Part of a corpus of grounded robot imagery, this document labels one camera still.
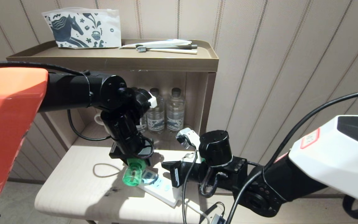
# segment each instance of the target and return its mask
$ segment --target power strip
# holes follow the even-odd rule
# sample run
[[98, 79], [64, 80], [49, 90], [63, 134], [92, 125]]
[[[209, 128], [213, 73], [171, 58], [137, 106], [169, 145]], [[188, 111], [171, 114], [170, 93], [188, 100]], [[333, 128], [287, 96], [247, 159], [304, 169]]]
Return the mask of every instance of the power strip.
[[143, 171], [142, 182], [138, 187], [171, 207], [175, 207], [182, 197], [182, 187], [172, 187], [170, 179], [148, 169]]

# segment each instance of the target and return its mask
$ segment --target plastic water bottle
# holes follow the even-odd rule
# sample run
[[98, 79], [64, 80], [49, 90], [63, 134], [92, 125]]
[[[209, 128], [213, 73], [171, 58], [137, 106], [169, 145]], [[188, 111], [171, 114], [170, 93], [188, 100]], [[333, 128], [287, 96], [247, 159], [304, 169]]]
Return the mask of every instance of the plastic water bottle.
[[[134, 91], [138, 90], [138, 88], [136, 87], [132, 87], [132, 89]], [[144, 115], [140, 120], [139, 120], [139, 125], [136, 125], [136, 129], [138, 129], [138, 131], [140, 133], [143, 133], [146, 131], [146, 127], [147, 127], [147, 118], [146, 115]]]
[[151, 88], [150, 93], [157, 98], [157, 106], [147, 111], [147, 127], [151, 133], [161, 134], [165, 127], [164, 99], [157, 88]]
[[180, 88], [173, 88], [172, 95], [167, 103], [167, 128], [171, 133], [183, 129], [186, 100], [181, 93]]

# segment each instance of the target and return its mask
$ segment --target striped wallpaper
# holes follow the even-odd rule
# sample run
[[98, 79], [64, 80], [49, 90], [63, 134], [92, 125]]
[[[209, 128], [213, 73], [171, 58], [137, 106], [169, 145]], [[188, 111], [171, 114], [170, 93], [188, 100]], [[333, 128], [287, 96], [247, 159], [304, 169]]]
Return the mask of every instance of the striped wallpaper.
[[[220, 62], [207, 129], [229, 131], [233, 154], [255, 162], [310, 110], [358, 91], [358, 0], [0, 0], [0, 60], [52, 40], [41, 12], [62, 7], [120, 10], [122, 38], [210, 42]], [[313, 117], [286, 150], [337, 114], [358, 114], [358, 99]]]

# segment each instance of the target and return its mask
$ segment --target cup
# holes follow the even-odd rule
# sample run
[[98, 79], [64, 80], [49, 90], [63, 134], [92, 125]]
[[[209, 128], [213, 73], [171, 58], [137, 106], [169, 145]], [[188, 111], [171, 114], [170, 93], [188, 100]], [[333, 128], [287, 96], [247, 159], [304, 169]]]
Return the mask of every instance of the cup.
[[108, 134], [110, 134], [109, 131], [108, 131], [108, 129], [107, 129], [107, 127], [104, 125], [104, 123], [103, 123], [103, 121], [102, 121], [102, 118], [100, 117], [100, 112], [98, 112], [98, 113], [94, 116], [94, 120], [95, 120], [95, 122], [96, 122], [97, 124], [103, 125], [104, 128], [105, 128], [105, 131], [106, 131]]

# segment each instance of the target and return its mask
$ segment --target white table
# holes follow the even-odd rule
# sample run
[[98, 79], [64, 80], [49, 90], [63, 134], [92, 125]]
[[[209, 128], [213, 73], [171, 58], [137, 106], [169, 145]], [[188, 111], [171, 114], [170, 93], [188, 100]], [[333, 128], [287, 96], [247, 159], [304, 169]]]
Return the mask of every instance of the white table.
[[[180, 202], [172, 208], [138, 187], [126, 186], [121, 180], [124, 163], [108, 156], [111, 148], [89, 144], [109, 145], [107, 141], [90, 143], [78, 139], [38, 192], [35, 199], [38, 211], [58, 217], [119, 223], [183, 223]], [[151, 170], [166, 177], [162, 159], [180, 160], [186, 153], [155, 150]], [[186, 198], [200, 204], [195, 183], [187, 185]], [[188, 223], [199, 222], [198, 213], [190, 208], [186, 212]]]

